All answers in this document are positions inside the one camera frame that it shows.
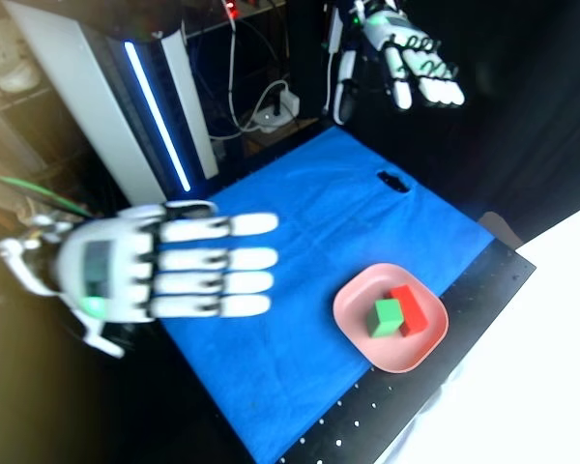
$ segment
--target pink tray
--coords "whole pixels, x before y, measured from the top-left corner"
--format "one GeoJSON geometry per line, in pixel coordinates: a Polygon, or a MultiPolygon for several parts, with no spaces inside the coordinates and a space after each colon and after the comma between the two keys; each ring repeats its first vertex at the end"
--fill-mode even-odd
{"type": "Polygon", "coordinates": [[[335,296],[333,317],[342,332],[376,367],[393,373],[417,367],[447,333],[449,317],[442,302],[412,274],[394,264],[375,264],[348,282],[335,296]],[[409,285],[427,319],[427,328],[409,336],[396,332],[371,338],[365,318],[376,300],[393,287],[409,285]]]}

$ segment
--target red rectangular block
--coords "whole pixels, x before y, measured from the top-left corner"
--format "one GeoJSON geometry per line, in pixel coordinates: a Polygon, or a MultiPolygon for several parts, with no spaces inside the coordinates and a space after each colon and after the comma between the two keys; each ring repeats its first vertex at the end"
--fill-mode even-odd
{"type": "Polygon", "coordinates": [[[399,301],[404,315],[404,323],[399,331],[403,336],[418,334],[427,328],[427,319],[421,310],[419,303],[413,295],[413,290],[408,285],[395,287],[389,292],[389,297],[399,301]]]}

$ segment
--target white robotic hand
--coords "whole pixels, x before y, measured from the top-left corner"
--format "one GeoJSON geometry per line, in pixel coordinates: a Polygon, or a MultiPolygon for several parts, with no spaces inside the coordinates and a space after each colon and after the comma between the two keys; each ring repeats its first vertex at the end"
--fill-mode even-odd
{"type": "MultiPolygon", "coordinates": [[[[70,307],[86,327],[86,343],[121,357],[122,348],[102,336],[106,323],[242,317],[269,309],[269,298],[258,294],[273,285],[273,276],[264,270],[277,261],[274,249],[229,249],[200,242],[263,234],[277,227],[277,217],[216,213],[213,203],[180,201],[130,208],[73,229],[62,227],[65,234],[53,263],[56,291],[27,266],[26,242],[7,239],[0,252],[29,291],[59,296],[70,307]],[[195,241],[197,247],[189,245],[195,241]],[[172,243],[184,245],[166,246],[172,243]]],[[[45,221],[44,227],[45,235],[55,239],[55,224],[45,221]]]]}
{"type": "Polygon", "coordinates": [[[412,106],[411,84],[417,85],[427,104],[464,103],[454,81],[457,68],[441,59],[439,43],[414,26],[394,0],[356,0],[349,13],[351,40],[341,57],[333,101],[333,119],[338,124],[352,115],[367,59],[380,63],[385,92],[400,110],[412,106]]]}

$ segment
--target power plug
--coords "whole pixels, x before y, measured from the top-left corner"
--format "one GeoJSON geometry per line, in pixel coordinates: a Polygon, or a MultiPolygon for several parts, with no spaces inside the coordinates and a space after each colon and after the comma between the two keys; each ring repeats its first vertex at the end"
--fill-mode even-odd
{"type": "Polygon", "coordinates": [[[279,109],[276,114],[275,105],[261,109],[253,117],[253,122],[264,133],[271,133],[292,122],[299,115],[300,100],[289,90],[282,90],[279,94],[279,109]]]}

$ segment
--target blue tablecloth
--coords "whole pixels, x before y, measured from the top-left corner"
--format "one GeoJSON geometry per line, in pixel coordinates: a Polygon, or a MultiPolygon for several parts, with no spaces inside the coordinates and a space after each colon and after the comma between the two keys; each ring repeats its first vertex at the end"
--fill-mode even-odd
{"type": "Polygon", "coordinates": [[[333,319],[335,293],[348,280],[390,262],[440,295],[492,240],[339,129],[213,201],[224,215],[279,215],[275,232],[230,244],[278,250],[273,306],[256,317],[163,324],[258,463],[280,458],[369,368],[333,319]],[[383,170],[410,191],[385,185],[383,170]]]}

